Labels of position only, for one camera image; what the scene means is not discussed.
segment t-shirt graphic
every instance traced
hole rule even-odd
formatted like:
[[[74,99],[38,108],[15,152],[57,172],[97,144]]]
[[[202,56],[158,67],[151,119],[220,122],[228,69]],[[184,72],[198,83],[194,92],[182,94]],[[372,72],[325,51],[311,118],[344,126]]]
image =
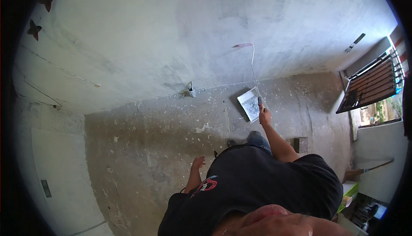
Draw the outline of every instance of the t-shirt graphic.
[[[212,180],[213,178],[216,178],[217,175],[212,175],[211,177],[207,178],[206,180],[204,180],[199,187],[197,188],[197,190],[192,194],[191,198],[194,197],[194,195],[196,195],[198,192],[201,191],[207,191],[207,190],[211,190],[214,187],[216,187],[216,185],[218,184],[217,181]]]

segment man's hand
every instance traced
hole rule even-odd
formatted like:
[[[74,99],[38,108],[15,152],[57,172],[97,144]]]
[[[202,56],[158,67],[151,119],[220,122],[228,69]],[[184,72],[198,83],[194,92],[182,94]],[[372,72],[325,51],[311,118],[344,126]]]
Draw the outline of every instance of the man's hand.
[[[193,165],[192,169],[199,170],[201,167],[203,167],[205,164],[205,156],[198,156],[193,160]]]
[[[259,122],[265,127],[266,125],[270,126],[271,114],[270,111],[263,107],[263,103],[259,105]]]

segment gray wall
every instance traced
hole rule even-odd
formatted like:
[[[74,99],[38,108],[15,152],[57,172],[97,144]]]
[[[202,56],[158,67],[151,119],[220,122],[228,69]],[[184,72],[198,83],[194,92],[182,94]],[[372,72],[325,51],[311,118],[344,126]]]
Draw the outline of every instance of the gray wall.
[[[357,169],[395,159],[387,166],[362,174],[359,192],[386,203],[392,200],[406,159],[408,140],[403,134],[402,121],[358,130],[358,140],[353,144]]]
[[[348,77],[356,74],[363,67],[373,62],[376,58],[381,56],[386,50],[391,47],[391,42],[388,37],[382,38],[376,45],[372,47],[365,55],[359,58],[356,62],[346,68],[345,72]]]
[[[17,161],[36,207],[57,235],[71,235],[104,221],[86,166],[83,115],[18,97]],[[46,198],[40,180],[47,180]],[[79,235],[113,235],[107,224]]]
[[[257,79],[343,70],[397,25],[385,0],[54,0],[30,19],[42,30],[22,35],[16,90],[79,114],[252,81],[240,43]]]

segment paint roller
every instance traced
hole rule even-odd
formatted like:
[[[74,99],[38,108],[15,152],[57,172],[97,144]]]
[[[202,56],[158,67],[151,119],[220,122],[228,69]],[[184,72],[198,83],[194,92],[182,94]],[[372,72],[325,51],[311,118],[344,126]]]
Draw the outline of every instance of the paint roller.
[[[255,70],[253,69],[253,57],[255,56],[255,47],[253,46],[252,43],[242,43],[239,45],[235,45],[234,47],[243,48],[247,46],[253,47],[252,62],[250,63],[250,65],[252,66],[253,77],[255,78],[255,84],[256,84],[256,89],[257,89],[257,104],[260,106],[263,102],[262,102],[262,97],[260,96],[260,93],[259,93],[258,83],[256,81],[256,76],[255,76]]]

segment man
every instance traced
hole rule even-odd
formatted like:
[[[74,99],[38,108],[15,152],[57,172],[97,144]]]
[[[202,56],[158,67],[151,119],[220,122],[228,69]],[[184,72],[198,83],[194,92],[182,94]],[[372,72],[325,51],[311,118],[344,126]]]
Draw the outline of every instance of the man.
[[[169,200],[159,236],[352,235],[330,221],[343,196],[336,174],[318,155],[299,158],[259,107],[269,143],[257,131],[245,145],[229,142],[203,182],[205,159],[196,157],[184,193]]]

